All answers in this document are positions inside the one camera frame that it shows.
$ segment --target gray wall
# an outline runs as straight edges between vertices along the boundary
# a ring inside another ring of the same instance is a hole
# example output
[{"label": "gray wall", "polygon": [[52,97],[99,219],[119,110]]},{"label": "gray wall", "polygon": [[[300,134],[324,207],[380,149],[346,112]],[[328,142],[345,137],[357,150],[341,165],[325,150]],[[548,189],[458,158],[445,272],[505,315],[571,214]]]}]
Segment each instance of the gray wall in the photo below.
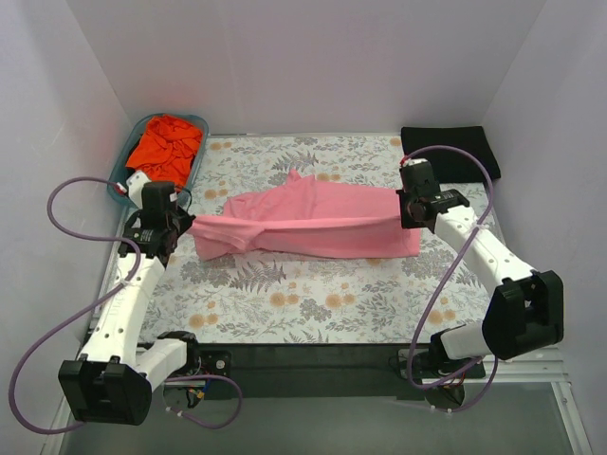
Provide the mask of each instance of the gray wall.
[{"label": "gray wall", "polygon": [[545,0],[67,0],[132,121],[214,134],[479,123]]},{"label": "gray wall", "polygon": [[[99,291],[106,245],[64,236],[46,198],[68,177],[109,174],[130,122],[64,0],[10,0],[0,14],[0,453],[39,453],[43,436],[21,428],[7,404],[9,377],[26,348]],[[116,205],[104,186],[79,186],[57,204],[72,228],[110,234]],[[18,402],[48,427],[61,391],[61,361],[76,354],[69,327],[34,355]]]},{"label": "gray wall", "polygon": [[562,350],[596,453],[607,452],[607,9],[548,0],[484,124],[508,244],[566,290]]}]

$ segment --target orange garment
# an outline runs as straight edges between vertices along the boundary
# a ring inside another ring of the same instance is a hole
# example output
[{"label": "orange garment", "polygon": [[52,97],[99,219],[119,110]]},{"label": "orange garment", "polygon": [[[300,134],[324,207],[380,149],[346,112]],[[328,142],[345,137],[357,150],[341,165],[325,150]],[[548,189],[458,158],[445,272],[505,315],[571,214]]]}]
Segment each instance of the orange garment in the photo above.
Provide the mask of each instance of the orange garment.
[{"label": "orange garment", "polygon": [[202,131],[182,118],[152,117],[126,167],[185,186],[201,140]]}]

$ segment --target purple cable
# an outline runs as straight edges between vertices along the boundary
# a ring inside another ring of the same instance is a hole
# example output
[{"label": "purple cable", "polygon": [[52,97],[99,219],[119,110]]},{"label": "purple cable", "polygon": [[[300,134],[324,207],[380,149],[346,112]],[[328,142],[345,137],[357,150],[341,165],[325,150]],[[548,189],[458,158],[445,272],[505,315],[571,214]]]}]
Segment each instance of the purple cable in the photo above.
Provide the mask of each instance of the purple cable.
[{"label": "purple cable", "polygon": [[[137,273],[137,271],[139,269],[139,265],[141,264],[141,251],[139,250],[139,247],[135,242],[133,242],[130,239],[126,239],[124,237],[100,237],[100,236],[85,235],[85,234],[81,234],[79,232],[74,232],[73,230],[70,230],[67,227],[62,226],[55,218],[55,215],[53,214],[53,202],[55,200],[55,197],[57,197],[57,194],[63,188],[65,188],[68,185],[71,185],[72,183],[77,183],[77,182],[100,182],[100,183],[104,183],[106,185],[116,186],[116,184],[113,182],[104,180],[102,178],[97,178],[97,177],[76,177],[76,178],[71,178],[69,180],[66,180],[64,183],[59,185],[55,190],[53,190],[53,192],[48,197],[48,201],[46,202],[46,214],[48,215],[48,219],[53,224],[53,226],[56,227],[58,230],[60,230],[61,232],[65,233],[71,237],[76,237],[77,239],[90,240],[93,242],[124,242],[124,243],[128,244],[131,248],[133,248],[135,250],[135,253],[136,253],[135,264],[133,265],[133,268],[131,268],[131,270],[129,270],[129,273],[126,275],[126,278],[125,278],[125,280],[127,282],[131,281],[133,279],[133,277],[135,276],[135,274]],[[15,399],[15,389],[17,386],[17,379],[19,378],[19,373],[23,369],[23,367],[26,364],[26,362],[28,361],[28,359],[45,341],[47,341],[49,338],[53,337],[55,334],[57,334],[57,332],[64,329],[64,327],[71,324],[79,317],[89,313],[95,307],[101,305],[106,300],[114,297],[116,294],[119,293],[120,290],[122,290],[122,288],[124,288],[124,284],[120,283],[118,286],[116,286],[114,289],[109,291],[107,294],[99,297],[97,300],[95,300],[94,302],[92,302],[90,305],[86,306],[82,310],[80,310],[74,316],[64,320],[57,327],[51,329],[46,334],[42,335],[40,337],[40,339],[38,339],[34,344],[32,344],[29,347],[29,349],[26,351],[25,354],[23,354],[21,359],[19,359],[19,362],[17,362],[17,366],[15,367],[14,371],[12,372],[12,376],[10,377],[9,406],[10,406],[12,415],[14,415],[15,419],[17,419],[17,421],[21,425],[23,425],[25,428],[27,428],[30,431],[33,431],[34,433],[38,433],[38,434],[59,434],[59,433],[65,433],[65,432],[71,431],[73,429],[80,428],[84,425],[84,423],[80,422],[80,423],[70,425],[65,428],[51,429],[51,428],[40,428],[40,427],[36,427],[35,425],[31,424],[30,421],[28,421],[24,417],[24,415],[21,413],[21,411],[17,407],[17,402]]]},{"label": "purple cable", "polygon": [[[438,286],[436,286],[436,289],[434,290],[434,293],[430,297],[430,300],[428,301],[428,305],[426,306],[426,309],[424,310],[424,313],[422,314],[419,322],[417,323],[417,327],[415,328],[414,337],[411,340],[411,345],[409,347],[409,354],[407,355],[407,377],[409,379],[409,383],[413,387],[415,387],[416,389],[422,390],[422,391],[432,389],[432,388],[445,384],[450,379],[453,379],[453,378],[459,376],[461,373],[465,373],[466,371],[468,371],[470,368],[472,368],[476,363],[478,363],[482,359],[482,357],[473,358],[470,362],[468,362],[466,365],[464,365],[459,370],[457,370],[451,374],[448,374],[448,375],[442,377],[441,379],[432,382],[431,384],[416,384],[413,381],[414,352],[415,352],[415,348],[417,346],[417,341],[419,340],[419,336],[421,335],[421,330],[424,327],[424,324],[426,323],[428,316],[430,315],[432,307],[438,300],[438,296],[443,291],[443,288],[447,284],[447,281],[449,280],[449,278],[451,277],[451,275],[453,274],[453,272],[455,271],[455,269],[457,268],[459,263],[461,263],[462,259],[464,259],[464,255],[466,254],[470,245],[474,241],[474,238],[476,237],[476,234],[478,233],[480,226],[487,219],[487,217],[491,213],[491,209],[493,208],[493,183],[491,182],[491,177],[489,176],[487,169],[485,169],[485,166],[483,166],[483,164],[475,156],[469,154],[468,152],[466,152],[462,149],[458,149],[457,147],[451,147],[450,145],[431,145],[429,147],[424,147],[422,149],[418,149],[418,150],[412,152],[410,155],[407,155],[405,158],[405,162],[409,159],[412,159],[418,155],[424,154],[424,153],[432,151],[432,150],[448,150],[450,152],[455,152],[457,154],[465,156],[466,158],[471,160],[474,164],[476,164],[476,166],[481,171],[481,173],[483,173],[483,177],[487,181],[488,204],[487,204],[487,208],[485,209],[483,214],[479,217],[478,221],[476,222],[476,227],[474,227],[474,229],[472,230],[472,233],[470,234],[468,239],[464,242],[462,249],[459,251],[459,253],[455,257],[453,264],[451,264],[451,266],[447,269],[447,271],[445,272],[445,275],[441,279],[440,283],[438,284]],[[474,397],[474,399],[472,399],[472,401],[470,401],[469,403],[467,403],[466,405],[464,405],[460,408],[453,409],[452,411],[467,410],[467,409],[471,408],[472,406],[474,406],[476,403],[478,403],[480,401],[480,399],[485,395],[485,393],[487,392],[491,383],[493,382],[493,379],[495,378],[495,374],[497,373],[497,367],[498,367],[498,359],[496,357],[491,376],[489,377],[489,379],[488,379],[486,385],[483,387],[483,389],[478,393],[478,395],[476,395]]]},{"label": "purple cable", "polygon": [[195,376],[169,377],[168,379],[165,380],[165,382],[180,382],[180,381],[194,381],[194,380],[224,381],[224,382],[227,382],[228,384],[230,384],[232,387],[234,387],[234,389],[236,390],[236,393],[238,393],[238,405],[236,405],[236,410],[230,416],[230,418],[228,420],[226,420],[225,422],[222,422],[221,424],[210,424],[209,422],[204,422],[202,420],[199,420],[196,417],[194,417],[193,415],[188,414],[187,412],[183,412],[180,409],[173,408],[171,406],[168,407],[168,409],[171,410],[172,412],[174,412],[175,414],[177,414],[178,416],[188,419],[191,422],[194,422],[195,424],[201,426],[202,428],[220,429],[220,428],[227,427],[229,424],[231,424],[236,419],[236,417],[238,417],[238,414],[240,413],[240,408],[243,407],[243,391],[240,389],[240,387],[238,387],[238,384],[236,384],[232,379],[230,379],[228,377],[219,376],[217,374],[199,374],[199,375],[195,375]]}]

